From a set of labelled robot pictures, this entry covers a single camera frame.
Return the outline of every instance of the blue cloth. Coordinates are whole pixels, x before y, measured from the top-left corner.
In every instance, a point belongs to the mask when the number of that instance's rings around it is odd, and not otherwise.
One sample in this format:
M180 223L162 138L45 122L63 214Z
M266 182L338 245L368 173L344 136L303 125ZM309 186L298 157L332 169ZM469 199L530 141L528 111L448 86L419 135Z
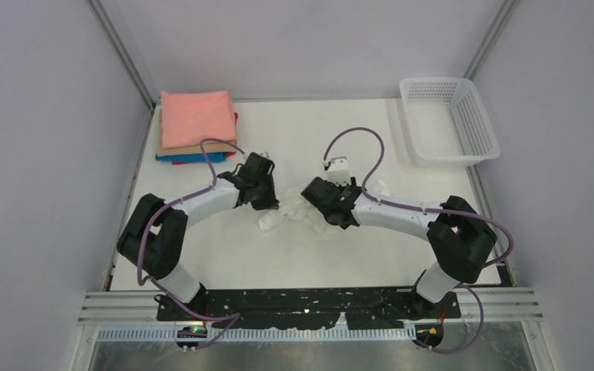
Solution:
M206 159L202 154L195 155L171 155L171 156L155 156L156 161L184 161L184 162L205 162ZM224 162L227 159L226 152L208 153L208 159L211 162Z

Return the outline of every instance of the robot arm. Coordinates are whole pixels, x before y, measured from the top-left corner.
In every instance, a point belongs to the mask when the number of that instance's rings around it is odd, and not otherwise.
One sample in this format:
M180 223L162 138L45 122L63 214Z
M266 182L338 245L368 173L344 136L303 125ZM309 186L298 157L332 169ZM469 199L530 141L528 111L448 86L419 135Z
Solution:
M392 197L378 201L366 197L349 177L347 160L326 164L328 180L314 178L302 196L314 205L327 223L340 226L379 226L416 236L432 245L436 262L415 284L415 301L424 306L439 303L459 282L476 282L497 242L495 233L480 220L444 213L423 213L388 206L383 201L420 209L450 209L476 213L464 199L450 196L443 203L413 203Z
M209 216L246 203L256 210L278 208L274 167L268 158L251 153L234 172L219 174L212 189L168 208L154 223L160 226L158 233L148 235L142 269L179 300L191 302L205 288L179 264L186 230ZM133 264L138 261L145 226L164 205L164 199L149 193L135 207L117 244L118 252Z

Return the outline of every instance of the pink towel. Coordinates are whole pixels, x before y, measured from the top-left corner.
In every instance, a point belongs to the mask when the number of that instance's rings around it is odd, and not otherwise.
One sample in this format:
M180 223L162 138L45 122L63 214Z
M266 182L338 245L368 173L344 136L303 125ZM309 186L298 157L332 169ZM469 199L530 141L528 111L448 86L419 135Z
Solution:
M161 92L163 148L198 145L204 138L235 141L234 106L226 91L204 94Z

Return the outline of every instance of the cable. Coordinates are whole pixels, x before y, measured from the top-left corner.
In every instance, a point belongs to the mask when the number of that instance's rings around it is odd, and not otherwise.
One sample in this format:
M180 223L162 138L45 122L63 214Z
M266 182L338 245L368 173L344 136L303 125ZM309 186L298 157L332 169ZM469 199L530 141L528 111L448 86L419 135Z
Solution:
M338 139L340 139L345 134L348 134L352 131L366 131L366 132L374 135L374 137L379 141L379 146L380 146L379 159L374 164L374 166L370 169L370 171L367 173L367 175L365 175L365 178L363 179L363 182L361 183L361 192L364 194L364 196L366 196L371 201L375 201L377 203L382 203L382 204L388 205L388 206L397 207L399 209L411 210L411 211L415 211L418 213L444 213L444 214L449 214L449 215L458 215L458 216L464 216L467 218L474 218L477 220L481 220L485 223L493 224L497 229L501 230L502 233L504 233L504 236L507 237L509 244L507 246L507 249L504 251L504 254L502 254L499 257L496 257L492 260L487 261L484 264L484 267L489 267L490 265L496 264L498 261L505 260L509 255L511 255L511 251L514 250L514 237L511 235L511 232L509 231L508 228L506 228L503 224L498 223L495 220L492 220L491 218L487 218L483 215L479 215L479 214L475 214L475 213L468 213L465 211L458 211L458 210L430 209L430 208L423 209L419 206L405 205L402 203L396 203L396 202L389 201L386 199L379 200L377 197L372 196L367 191L366 184L367 184L367 181L370 179L370 177L377 170L377 168L379 168L379 165L381 165L381 162L384 160L384 153L386 152L386 148L384 146L384 140L381 139L381 136L376 131L374 131L370 128L364 128L364 127L349 128L347 130L342 131L340 134L336 135L336 137L334 137L333 140L329 143L329 146L327 146L326 150L324 151L323 161L326 161L326 159L329 157L329 152L331 151L331 148L333 147L333 145L338 141ZM470 342L468 344L462 346L461 348L458 348L458 349L437 349L437 348L429 347L429 349L432 350L433 352L437 352L437 353L441 353L441 354L455 354L458 352L462 352L462 351L468 349L469 347L473 346L477 342L477 340L479 339L479 337L481 336L481 333L483 331L483 320L484 320L483 305L482 305L479 295L477 295L477 293L472 288L470 288L470 286L468 286L466 284L459 283L457 285L457 287L465 288L477 300L477 305L479 305L479 307L480 307L480 326L477 329L477 332L476 332L475 336L473 337L473 339L470 340ZM428 347L428 345L426 345L424 342L421 342L417 339L415 341L420 346Z
M456 354L456 353L461 353L464 350L469 349L471 346L475 345L475 343L480 339L480 335L483 331L483 305L481 303L480 300L480 296L472 289L470 288L470 286L468 286L467 284L458 284L457 287L459 288L465 288L470 294L472 294L475 299L477 300L477 305L479 305L480 307L480 326L477 328L477 332L475 333L475 336L473 337L472 340L470 340L470 342L468 342L467 344L465 344L464 346L460 347L460 348L456 348L456 349L439 349L439 348L434 348L432 346L429 346L427 344L425 344L424 342L421 342L420 340L415 340L415 343L418 344L419 346L423 346L425 348L428 348L430 351L434 352L434 353L438 353L438 354Z
M224 335L224 333L231 328L234 323L240 318L240 313L233 313L232 315L225 315L224 317L207 317L205 315L200 315L199 313L196 313L192 310L190 310L190 308L186 307L185 304L183 304L176 296L174 296L174 294L172 294L171 292L169 292L169 290L167 290L165 287L163 287L158 281L156 281L155 279L153 279L151 276L147 275L146 277L142 276L142 265L144 262L144 258L145 258L145 250L147 247L147 239L149 238L149 231L151 230L153 224L155 223L155 221L158 219L158 217L165 212L165 210L169 209L170 207L178 204L178 203L182 203L183 201L186 201L188 199L192 199L193 197L197 197L199 195L202 195L208 191L210 191L211 189L213 189L213 187L215 186L215 184L217 183L217 175L215 174L215 168L213 167L213 163L210 161L210 158L208 158L208 154L206 153L205 148L203 147L204 143L208 142L208 141L216 141L219 143L224 143L226 145L229 145L233 148L235 148L236 151L239 151L241 154L244 155L244 151L242 149L240 149L240 147L228 142L228 141L223 141L220 139L216 139L216 138L206 138L203 139L202 141L199 142L199 147L201 148L201 154L203 155L203 157L206 159L206 164L208 165L208 168L210 168L210 173L213 175L213 182L207 186L206 188L200 189L198 191L189 193L185 196L181 196L178 199L175 199L173 201L170 201L168 203L166 203L165 205L163 205L160 209L158 209L158 211L156 211L151 218L149 218L149 221L147 222L147 225L145 226L145 230L144 232L142 232L142 241L140 242L140 250L138 252L138 263L137 263L137 275L138 275L138 284L140 286L142 286L143 284L145 284L146 281L151 280L151 282L158 288L160 289L162 292L164 292L169 298L171 298L176 305L179 306L179 308L181 308L182 310L184 310L185 313L193 316L194 318L198 318L201 319L203 321L213 321L213 322L218 322L218 321L229 321L229 323L224 327L224 329L222 331L220 331L220 333L218 333L217 335L215 335L211 340L205 342L202 345L199 345L195 348L195 350L198 349L204 349L207 348L209 346L211 346L216 340L218 340L222 335Z
M507 249L504 251L504 254L500 255L499 257L496 257L495 259L487 261L486 264L484 264L484 267L488 267L492 264L497 263L498 261L502 261L502 260L506 259L509 255L511 255L511 251L513 251L513 249L514 249L514 237L511 235L511 232L508 230L508 228L506 228L503 224L498 223L495 220L492 220L491 218L487 218L483 215L479 215L479 214L475 214L475 213L468 213L465 211L458 211L458 210L429 209L429 208L423 209L419 206L395 203L392 201L388 201L386 199L379 200L377 197L372 196L367 191L366 184L367 184L367 181L370 179L370 177L377 170L379 165L381 165L381 162L384 160L384 153L385 153L384 140L381 139L381 136L379 136L379 134L376 131L374 131L370 128L363 128L363 127L349 128L345 131L342 131L340 134L336 135L336 137L331 141L331 143L329 143L329 146L326 148L326 151L324 152L324 157L323 157L324 161L326 161L326 159L329 157L329 152L331 151L331 148L333 147L333 145L338 141L338 139L340 139L345 134L350 133L352 131L366 131L366 132L374 135L374 137L379 141L379 145L381 147L379 159L374 164L374 166L370 169L370 171L367 173L367 175L365 175L365 178L363 179L363 182L361 183L361 192L364 194L364 196L366 196L371 201L375 201L377 203L383 203L384 205L397 207L399 209L406 209L406 210L411 210L411 211L415 211L415 212L419 212L419 213L438 213L438 214L443 213L443 214L449 214L449 215L458 215L458 216L464 216L467 218L478 219L485 223L493 224L498 230L501 230L502 233L504 233L504 236L508 239L509 244L507 246Z

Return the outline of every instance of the black mounting plate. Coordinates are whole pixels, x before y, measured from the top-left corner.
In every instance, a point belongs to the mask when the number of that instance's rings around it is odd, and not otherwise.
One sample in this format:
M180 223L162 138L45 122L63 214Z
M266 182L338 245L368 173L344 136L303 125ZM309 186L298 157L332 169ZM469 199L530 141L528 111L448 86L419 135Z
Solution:
M297 328L316 330L332 328L341 312L347 327L354 329L403 328L401 320L418 320L411 306L411 287L381 288L305 288L270 290L207 290L205 307L201 313L224 316L239 312L241 318L233 328ZM172 299L159 295L157 319L161 322L191 321ZM446 318L461 318L454 292L448 292L440 305L424 318L438 320L442 308ZM214 323L223 328L227 323Z

